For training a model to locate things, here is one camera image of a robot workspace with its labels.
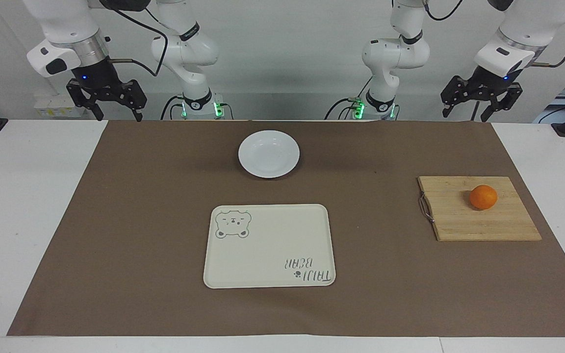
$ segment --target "white table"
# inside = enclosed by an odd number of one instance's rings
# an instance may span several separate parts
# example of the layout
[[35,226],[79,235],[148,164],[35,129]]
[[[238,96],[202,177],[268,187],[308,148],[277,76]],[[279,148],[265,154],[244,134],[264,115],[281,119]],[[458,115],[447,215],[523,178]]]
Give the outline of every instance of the white table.
[[[0,132],[0,352],[565,352],[565,338],[4,337],[104,127],[11,120]],[[547,125],[494,128],[565,251],[565,138]]]

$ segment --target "white tray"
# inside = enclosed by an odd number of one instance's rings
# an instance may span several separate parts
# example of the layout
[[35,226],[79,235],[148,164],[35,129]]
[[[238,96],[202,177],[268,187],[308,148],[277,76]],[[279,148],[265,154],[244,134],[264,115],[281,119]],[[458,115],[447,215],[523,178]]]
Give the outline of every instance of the white tray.
[[328,286],[334,282],[328,212],[318,204],[218,206],[208,231],[209,288]]

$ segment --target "cutting board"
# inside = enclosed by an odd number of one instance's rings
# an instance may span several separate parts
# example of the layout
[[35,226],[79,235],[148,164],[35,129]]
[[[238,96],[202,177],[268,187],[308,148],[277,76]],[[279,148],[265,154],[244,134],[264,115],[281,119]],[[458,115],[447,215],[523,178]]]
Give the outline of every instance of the cutting board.
[[[438,241],[542,240],[511,180],[506,176],[419,176],[421,208]],[[498,201],[488,210],[469,203],[469,192],[489,185]]]

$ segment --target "plate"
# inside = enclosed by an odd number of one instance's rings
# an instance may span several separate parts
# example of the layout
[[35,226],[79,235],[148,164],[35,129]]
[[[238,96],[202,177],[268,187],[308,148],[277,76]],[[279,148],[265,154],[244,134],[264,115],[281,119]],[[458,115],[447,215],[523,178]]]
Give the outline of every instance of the plate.
[[300,159],[300,148],[291,136],[276,130],[254,132],[241,143],[239,161],[260,178],[277,178],[291,172]]
[[213,210],[204,264],[209,288],[328,286],[334,279],[324,206],[226,205]]

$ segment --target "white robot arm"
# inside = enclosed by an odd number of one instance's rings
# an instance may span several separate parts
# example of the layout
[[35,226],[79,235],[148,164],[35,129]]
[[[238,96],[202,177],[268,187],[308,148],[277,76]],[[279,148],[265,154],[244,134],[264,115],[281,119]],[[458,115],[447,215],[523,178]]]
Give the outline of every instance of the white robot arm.
[[[478,67],[468,80],[454,76],[442,91],[444,117],[458,103],[471,99],[489,101],[481,115],[487,121],[493,112],[509,110],[522,94],[514,82],[520,72],[531,66],[551,43],[565,23],[565,0],[488,0],[505,20],[494,36],[477,53]],[[498,96],[505,94],[502,100]]]
[[[160,23],[175,31],[169,35],[169,45],[163,65],[175,73],[184,97],[184,114],[200,118],[217,118],[220,115],[215,93],[208,86],[206,76],[199,66],[217,62],[217,44],[200,32],[188,0],[157,0]],[[152,42],[152,54],[160,60],[164,41]]]
[[374,119],[388,115],[400,84],[392,70],[415,69],[427,62],[430,49],[422,38],[425,17],[422,0],[395,0],[390,21],[400,37],[371,40],[363,47],[363,62],[372,71],[370,89],[363,97],[364,115]]
[[[72,70],[67,90],[78,107],[103,113],[97,101],[114,101],[132,110],[137,121],[147,98],[136,80],[123,83],[108,56],[99,26],[90,16],[86,0],[23,0],[43,29],[45,40],[27,53],[32,67],[49,77]],[[150,0],[129,0],[120,9],[141,11]]]

